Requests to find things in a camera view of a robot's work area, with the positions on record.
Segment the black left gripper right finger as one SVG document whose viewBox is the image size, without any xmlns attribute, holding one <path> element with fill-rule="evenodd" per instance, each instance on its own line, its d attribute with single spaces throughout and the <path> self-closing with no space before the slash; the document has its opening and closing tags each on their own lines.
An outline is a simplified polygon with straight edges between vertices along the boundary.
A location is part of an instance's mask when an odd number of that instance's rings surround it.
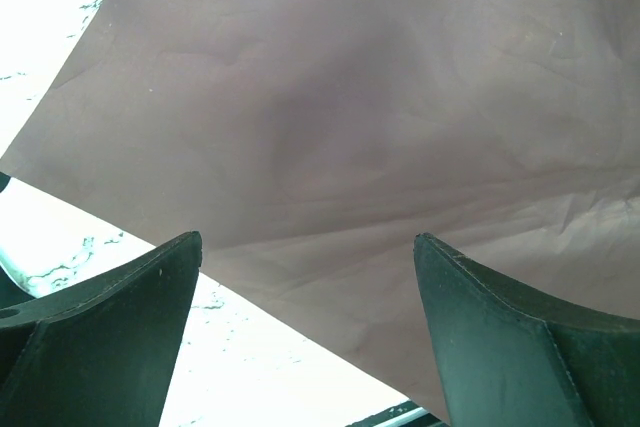
<svg viewBox="0 0 640 427">
<path fill-rule="evenodd" d="M 428 233 L 414 265 L 450 425 L 638 425 L 638 320 L 551 296 Z"/>
</svg>

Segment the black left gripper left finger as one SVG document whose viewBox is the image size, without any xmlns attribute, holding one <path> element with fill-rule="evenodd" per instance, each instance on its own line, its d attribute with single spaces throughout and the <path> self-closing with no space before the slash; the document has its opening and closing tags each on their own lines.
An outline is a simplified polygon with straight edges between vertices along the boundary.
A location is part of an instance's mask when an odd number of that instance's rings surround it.
<svg viewBox="0 0 640 427">
<path fill-rule="evenodd" d="M 187 232 L 41 298 L 3 275 L 2 425 L 158 425 L 201 262 Z"/>
</svg>

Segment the dark red wrapping paper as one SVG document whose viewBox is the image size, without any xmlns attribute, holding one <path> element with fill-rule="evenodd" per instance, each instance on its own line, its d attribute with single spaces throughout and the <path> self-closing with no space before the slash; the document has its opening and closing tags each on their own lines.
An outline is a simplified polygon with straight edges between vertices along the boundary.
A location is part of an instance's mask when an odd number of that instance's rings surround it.
<svg viewBox="0 0 640 427">
<path fill-rule="evenodd" d="M 103 0 L 1 164 L 444 414 L 418 234 L 639 314 L 639 0 Z"/>
</svg>

